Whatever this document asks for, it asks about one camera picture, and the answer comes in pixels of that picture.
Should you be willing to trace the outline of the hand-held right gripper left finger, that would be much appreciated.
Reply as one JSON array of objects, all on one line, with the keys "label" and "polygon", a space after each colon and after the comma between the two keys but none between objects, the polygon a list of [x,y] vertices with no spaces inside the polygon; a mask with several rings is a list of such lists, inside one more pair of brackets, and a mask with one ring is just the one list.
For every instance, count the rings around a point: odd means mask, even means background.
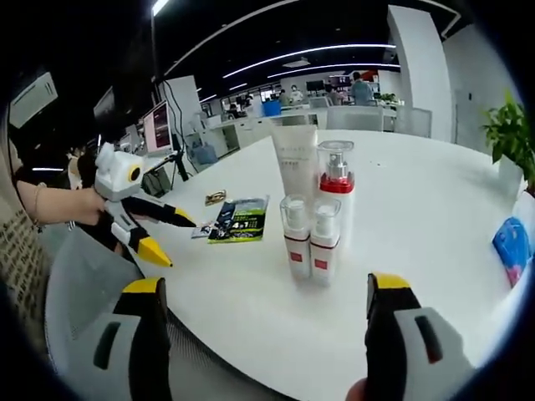
[{"label": "hand-held right gripper left finger", "polygon": [[170,400],[166,280],[135,280],[83,327],[56,322],[53,367],[82,400]]}]

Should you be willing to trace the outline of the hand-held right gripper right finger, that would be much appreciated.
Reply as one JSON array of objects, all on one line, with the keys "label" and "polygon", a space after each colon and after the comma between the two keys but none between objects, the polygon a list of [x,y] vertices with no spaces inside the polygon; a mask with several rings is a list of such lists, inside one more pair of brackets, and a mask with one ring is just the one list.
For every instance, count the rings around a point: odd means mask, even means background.
[{"label": "hand-held right gripper right finger", "polygon": [[461,334],[394,274],[367,277],[367,400],[450,400],[474,373]]}]

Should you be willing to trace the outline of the person's left hand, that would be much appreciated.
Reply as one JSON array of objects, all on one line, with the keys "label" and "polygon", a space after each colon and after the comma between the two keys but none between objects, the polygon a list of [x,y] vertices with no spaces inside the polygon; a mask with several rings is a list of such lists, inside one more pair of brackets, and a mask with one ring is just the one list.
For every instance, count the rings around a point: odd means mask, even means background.
[{"label": "person's left hand", "polygon": [[105,201],[94,188],[72,190],[65,202],[67,217],[87,226],[96,226],[105,212]]}]

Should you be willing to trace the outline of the person's right hand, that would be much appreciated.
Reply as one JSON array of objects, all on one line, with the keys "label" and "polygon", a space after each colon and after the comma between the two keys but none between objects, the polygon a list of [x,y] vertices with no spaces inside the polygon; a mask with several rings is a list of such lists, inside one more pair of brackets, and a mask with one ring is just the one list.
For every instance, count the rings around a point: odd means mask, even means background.
[{"label": "person's right hand", "polygon": [[357,381],[346,394],[346,401],[365,401],[366,378]]}]

